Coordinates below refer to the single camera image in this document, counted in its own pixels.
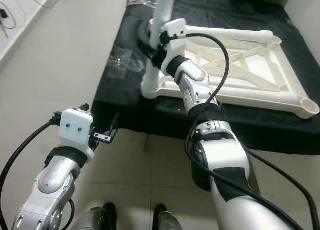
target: white wall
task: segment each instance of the white wall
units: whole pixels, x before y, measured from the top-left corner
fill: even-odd
[[[320,65],[320,0],[289,0],[285,10]]]
[[[38,0],[40,3],[45,4],[48,0]],[[0,0],[4,3],[14,15],[17,21],[16,29],[6,29],[9,38],[6,38],[3,31],[0,30],[0,62],[2,61],[9,48],[16,42],[17,38],[23,33],[26,27],[30,24],[32,19],[35,18],[37,13],[42,7],[33,0]],[[5,26],[13,26],[12,18],[1,19]]]

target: black wire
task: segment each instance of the black wire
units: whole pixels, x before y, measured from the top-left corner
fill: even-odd
[[[70,218],[69,218],[68,222],[64,226],[64,228],[62,228],[62,230],[67,230],[68,227],[70,226],[70,224],[72,223],[74,217],[75,217],[75,212],[76,212],[75,203],[74,203],[74,201],[72,201],[71,198],[69,199],[69,203],[70,203],[70,206],[71,206],[71,215],[70,215]]]
[[[4,214],[2,212],[1,208],[1,196],[2,191],[4,188],[4,184],[6,181],[6,178],[8,176],[8,173],[10,171],[10,168],[14,164],[17,157],[20,155],[20,153],[25,149],[25,147],[33,140],[35,137],[37,137],[41,132],[43,132],[45,129],[47,129],[49,126],[51,126],[53,122],[50,120],[48,123],[40,127],[38,130],[36,130],[32,135],[30,135],[19,147],[18,149],[12,154],[9,161],[6,163],[1,175],[0,175],[0,226],[2,230],[8,230],[8,226],[4,217]]]
[[[271,162],[264,159],[263,157],[255,154],[251,149],[247,148],[246,146],[242,145],[242,147],[244,148],[244,150],[248,154],[250,154],[254,158],[258,159],[259,161],[261,161],[265,165],[269,166],[270,168],[272,168],[273,170],[275,170],[279,174],[281,174],[284,178],[286,178],[289,182],[291,182],[293,185],[295,185],[296,188],[299,189],[303,193],[303,195],[305,196],[305,198],[308,202],[309,208],[310,208],[313,229],[320,230],[320,223],[319,223],[319,215],[318,215],[317,206],[316,206],[315,200],[311,196],[310,192],[308,192],[308,190],[304,186],[302,186],[297,180],[295,180],[292,176],[287,174],[285,171],[283,171],[282,169],[280,169],[276,165],[272,164]]]
[[[46,5],[42,5],[38,0],[33,0],[33,1],[38,5],[40,5],[41,7],[43,7],[44,9],[52,9],[57,4],[57,2],[59,2],[59,0],[55,0],[54,3],[51,4],[51,6],[46,6]]]
[[[10,14],[12,21],[13,21],[13,26],[5,26],[3,25],[3,23],[0,22],[0,24],[5,28],[5,29],[15,29],[17,28],[17,20],[15,18],[15,16],[12,14],[12,12],[10,11],[10,9],[7,7],[7,5],[5,5],[2,1],[0,1],[0,4],[3,5],[5,7],[5,9],[8,11],[8,13]]]
[[[230,68],[230,59],[229,59],[229,55],[228,55],[228,51],[226,49],[226,47],[222,44],[222,42],[211,36],[208,34],[204,34],[204,33],[191,33],[191,34],[187,34],[186,35],[187,38],[190,37],[202,37],[202,38],[207,38],[207,39],[211,39],[212,41],[214,41],[216,44],[218,44],[218,46],[221,48],[224,57],[225,57],[225,70],[224,70],[224,75],[222,77],[221,82],[219,83],[219,85],[217,86],[217,88],[215,89],[215,91],[212,93],[212,95],[208,98],[208,100],[205,102],[205,107],[203,108],[202,112],[204,112],[207,107],[209,106],[210,102],[214,99],[214,97],[218,94],[219,90],[222,88],[222,86],[225,84],[228,74],[229,74],[229,68]],[[303,230],[303,228],[301,226],[299,226],[298,223],[296,223],[289,215],[287,215],[284,211],[282,211],[280,208],[278,208],[276,205],[274,205],[273,203],[271,203],[270,201],[266,200],[264,197],[260,196],[259,194],[253,192],[252,190],[246,189],[236,183],[234,183],[233,181],[225,178],[224,176],[211,171],[210,169],[208,169],[207,167],[203,166],[200,162],[198,162],[189,152],[189,141],[191,139],[191,135],[194,132],[199,117],[200,117],[201,113],[195,118],[192,127],[190,128],[190,131],[188,132],[186,141],[184,143],[184,151],[185,154],[187,155],[187,157],[191,160],[192,163],[196,164],[199,168],[201,168],[204,172],[206,172],[207,174],[209,174],[211,177],[216,178],[218,180],[220,180],[221,182],[231,186],[234,189],[237,189],[238,191],[241,191],[243,193],[245,193],[246,195],[252,197],[253,199],[255,199],[258,203],[260,203],[261,205],[263,205],[264,207],[266,207],[267,209],[269,209],[271,212],[273,212],[274,214],[276,214],[280,219],[282,219],[284,222],[286,222],[287,224],[289,224],[294,230]]]

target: white vertical rod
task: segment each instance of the white vertical rod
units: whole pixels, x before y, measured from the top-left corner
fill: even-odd
[[[172,10],[175,0],[155,0],[155,10],[153,20],[155,24],[151,25],[150,46],[157,49],[160,43],[159,34],[161,27],[171,20]],[[146,63],[145,74],[141,83],[141,93],[147,99],[155,99],[159,89],[159,73],[160,70],[152,65],[148,59]]]

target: foot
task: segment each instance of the foot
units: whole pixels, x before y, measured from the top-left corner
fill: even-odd
[[[159,230],[159,215],[163,212],[167,212],[166,206],[158,204],[153,213],[152,230]]]
[[[104,230],[117,230],[117,211],[112,202],[106,203],[103,208],[105,209]]]

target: floor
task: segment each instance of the floor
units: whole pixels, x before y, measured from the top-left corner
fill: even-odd
[[[126,0],[60,0],[47,10],[7,66],[0,69],[0,170],[13,151],[53,111],[91,103],[125,12]],[[31,191],[34,177],[58,144],[51,127],[17,159],[2,195],[8,225]],[[261,154],[281,166],[316,197],[320,206],[320,157]],[[291,185],[253,161],[263,195],[311,228],[308,207]],[[158,203],[179,219],[184,230],[217,230],[208,194],[195,187],[180,140],[120,130],[101,145],[76,181],[76,217],[91,207],[114,202],[119,230],[151,229]],[[67,205],[63,223],[69,217]]]

